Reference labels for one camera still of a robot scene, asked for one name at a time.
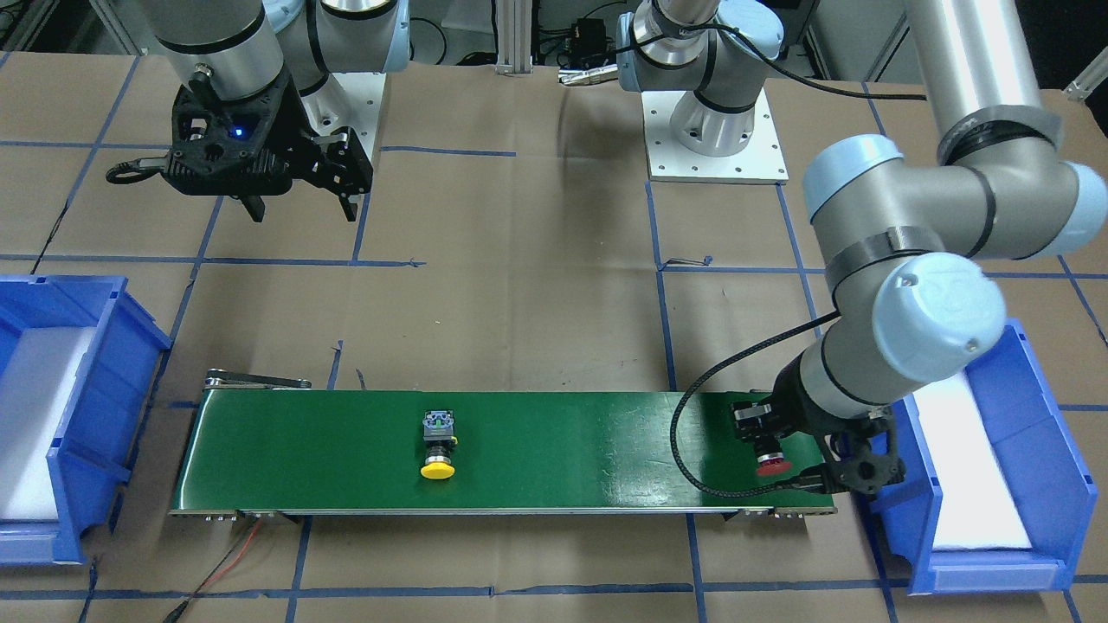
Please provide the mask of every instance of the floor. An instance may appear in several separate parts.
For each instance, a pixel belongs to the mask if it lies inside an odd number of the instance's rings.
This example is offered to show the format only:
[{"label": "floor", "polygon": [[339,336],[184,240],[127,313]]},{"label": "floor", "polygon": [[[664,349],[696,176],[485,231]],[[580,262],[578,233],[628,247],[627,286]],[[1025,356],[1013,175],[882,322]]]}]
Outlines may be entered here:
[{"label": "floor", "polygon": [[[390,80],[358,223],[297,185],[268,200],[256,225],[229,198],[103,182],[111,164],[166,149],[176,79],[163,60],[0,57],[0,270],[29,272],[68,203],[39,272],[126,275],[175,340],[114,531],[85,538],[94,564],[0,570],[0,620],[161,621],[219,560],[239,529],[165,515],[208,367],[340,389],[358,388],[359,370],[377,389],[681,387],[830,310],[799,183],[820,150],[883,132],[910,162],[934,159],[925,104],[871,106],[771,81],[789,183],[649,183],[638,96],[614,84],[566,90],[551,70],[423,65]],[[1063,155],[1108,174],[1108,142],[1088,111],[1044,98],[1066,119]],[[706,256],[708,266],[669,262]],[[1106,258],[1101,234],[1065,258],[986,265],[1101,480]],[[766,387],[810,339],[708,389]],[[1105,504],[1071,591],[909,598],[910,568],[885,551],[880,528],[850,497],[837,503],[839,514],[802,521],[266,524],[185,621],[1068,622],[1108,606]]]}]

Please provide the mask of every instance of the conveyor belt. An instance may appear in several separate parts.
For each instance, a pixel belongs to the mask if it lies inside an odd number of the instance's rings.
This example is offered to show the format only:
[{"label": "conveyor belt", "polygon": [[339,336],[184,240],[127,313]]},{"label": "conveyor belt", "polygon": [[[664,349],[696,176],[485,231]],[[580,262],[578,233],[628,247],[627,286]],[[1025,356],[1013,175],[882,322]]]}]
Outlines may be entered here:
[{"label": "conveyor belt", "polygon": [[[728,405],[701,394],[683,415],[689,468],[724,489],[765,484]],[[834,512],[830,496],[779,491],[728,501],[685,481],[669,453],[679,394],[211,389],[173,499],[174,514],[500,514]],[[422,478],[421,420],[451,409],[458,472]],[[796,471],[820,461],[811,438],[783,442]]]}]

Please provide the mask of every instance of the light blue joint cap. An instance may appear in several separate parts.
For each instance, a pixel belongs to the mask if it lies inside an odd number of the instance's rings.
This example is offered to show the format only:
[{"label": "light blue joint cap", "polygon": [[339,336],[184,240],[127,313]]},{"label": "light blue joint cap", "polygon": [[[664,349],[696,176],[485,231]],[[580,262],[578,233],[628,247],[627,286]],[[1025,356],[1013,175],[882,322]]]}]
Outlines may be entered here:
[{"label": "light blue joint cap", "polygon": [[293,23],[293,20],[304,10],[304,0],[263,0],[266,19],[274,27],[274,32],[280,32]]},{"label": "light blue joint cap", "polygon": [[[737,28],[758,51],[769,59],[776,59],[781,51],[781,41],[784,39],[784,27],[781,25],[781,18],[772,9],[758,2],[757,0],[722,0],[719,9],[716,10],[716,21],[724,25]],[[729,32],[720,32],[729,38],[740,49],[751,57],[756,57],[749,48],[735,38]]]},{"label": "light blue joint cap", "polygon": [[392,28],[392,41],[389,42],[389,53],[384,57],[384,72],[403,71],[408,67],[408,41],[411,30],[408,28],[408,0],[400,0],[397,7],[396,22]]},{"label": "light blue joint cap", "polygon": [[1077,203],[1074,204],[1074,212],[1069,214],[1069,221],[1066,221],[1061,232],[1046,245],[1046,248],[1032,257],[1073,253],[1088,244],[1105,226],[1105,217],[1108,216],[1108,186],[1105,185],[1104,178],[1084,164],[1075,162],[1066,164],[1077,173]]},{"label": "light blue joint cap", "polygon": [[804,172],[804,202],[808,222],[843,186],[874,166],[902,159],[896,143],[880,134],[859,134],[843,139],[820,152]]},{"label": "light blue joint cap", "polygon": [[[623,13],[619,16],[619,28],[616,29],[616,48],[630,45],[630,20],[635,13]],[[616,55],[616,64],[619,68],[619,86],[629,93],[640,93],[643,89],[638,85],[638,75],[635,73],[635,51],[628,50]]]},{"label": "light blue joint cap", "polygon": [[917,382],[948,378],[1001,339],[1001,288],[973,261],[927,253],[904,263],[873,303],[873,336],[890,366]]}]

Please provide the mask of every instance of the red wire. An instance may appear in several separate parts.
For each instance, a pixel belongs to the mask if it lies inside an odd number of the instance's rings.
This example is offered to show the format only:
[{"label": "red wire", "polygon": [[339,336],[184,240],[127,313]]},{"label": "red wire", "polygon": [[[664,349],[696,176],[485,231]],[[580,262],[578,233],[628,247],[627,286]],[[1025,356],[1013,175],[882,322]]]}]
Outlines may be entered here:
[{"label": "red wire", "polygon": [[254,524],[254,528],[250,530],[250,535],[246,538],[246,542],[243,543],[243,549],[238,550],[238,555],[235,556],[235,560],[230,561],[230,564],[228,564],[227,566],[223,568],[223,571],[220,571],[219,573],[216,573],[212,578],[208,578],[208,580],[206,582],[204,582],[203,584],[201,584],[201,588],[196,589],[197,593],[199,593],[201,591],[203,591],[207,586],[209,586],[212,584],[215,584],[216,582],[219,581],[219,579],[222,579],[224,575],[226,575],[227,573],[229,573],[232,569],[235,569],[235,565],[238,564],[238,561],[243,560],[243,556],[246,555],[246,550],[248,550],[250,548],[250,541],[254,540],[254,537],[258,533],[258,529],[259,528],[261,528],[261,522],[260,521],[258,521],[257,523]]}]

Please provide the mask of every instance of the white foam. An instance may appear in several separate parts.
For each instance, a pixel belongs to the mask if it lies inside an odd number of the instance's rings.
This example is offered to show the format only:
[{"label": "white foam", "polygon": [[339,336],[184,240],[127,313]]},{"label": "white foam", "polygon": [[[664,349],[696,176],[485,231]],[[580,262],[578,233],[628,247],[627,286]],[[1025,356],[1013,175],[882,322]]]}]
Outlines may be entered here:
[{"label": "white foam", "polygon": [[0,376],[0,519],[58,521],[47,452],[95,327],[27,329]]},{"label": "white foam", "polygon": [[913,396],[943,488],[934,549],[1030,549],[965,374]]}]

